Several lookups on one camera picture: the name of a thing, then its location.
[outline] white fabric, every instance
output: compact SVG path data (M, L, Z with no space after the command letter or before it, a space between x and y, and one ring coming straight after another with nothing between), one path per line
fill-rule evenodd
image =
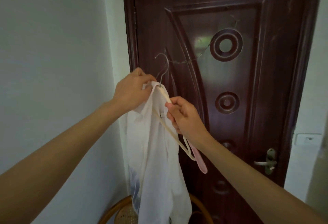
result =
M191 201L178 159L179 145L153 108L177 136L166 117L166 100L152 82L148 101L127 114L127 155L133 206L142 224L187 224Z

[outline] metal door handle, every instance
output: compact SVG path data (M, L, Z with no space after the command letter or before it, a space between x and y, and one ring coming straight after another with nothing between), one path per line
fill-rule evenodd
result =
M272 174L275 165L277 164L276 159L276 151L274 149L268 149L267 155L266 155L266 161L265 162L257 162L255 161L254 164L265 166L265 174L270 175Z

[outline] door hinge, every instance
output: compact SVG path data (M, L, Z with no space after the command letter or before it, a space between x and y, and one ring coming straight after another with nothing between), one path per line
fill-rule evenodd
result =
M137 29L137 11L136 11L136 8L135 6L133 7L134 8L134 28Z

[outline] door frame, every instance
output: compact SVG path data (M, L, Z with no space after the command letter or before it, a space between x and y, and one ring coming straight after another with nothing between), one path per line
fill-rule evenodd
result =
M275 182L281 187L283 187L285 183L290 151L292 147L292 138L297 122L298 110L302 98L306 70L310 57L319 1L320 0L305 0L304 4L288 106L284 121L284 127L282 130L279 157L277 158L280 165L279 170L277 170L275 175ZM139 66L137 17L134 0L124 0L124 10L130 71L133 71Z

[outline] clothes hanger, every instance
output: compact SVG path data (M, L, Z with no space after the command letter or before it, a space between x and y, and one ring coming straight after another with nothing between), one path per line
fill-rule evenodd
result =
M166 99L167 102L172 103L170 100L170 97L168 96L168 94L164 91L164 89L162 88L162 78L163 75L167 73L167 71L169 70L169 59L166 56L166 49L164 50L164 53L159 53L155 58L157 58L159 55L164 55L166 60L167 60L167 68L166 71L161 75L161 79L160 79L160 83L159 85L156 85L156 89L163 95L163 97ZM155 116L159 119L160 123L164 126L164 128L171 134L171 136L175 139L175 141L179 144L179 146L183 149L183 151L191 158L191 160L196 161L198 164L199 169L206 174L207 173L207 167L203 161L202 156L200 155L199 151L197 150L196 147L194 147L191 143L189 143L189 141L185 138L185 136L183 137L183 141L186 144L186 147L180 142L180 140L176 137L176 135L170 130L170 128L165 124L165 122L162 120L162 118L160 117L160 115L157 113L157 111L153 108L153 112L155 114Z

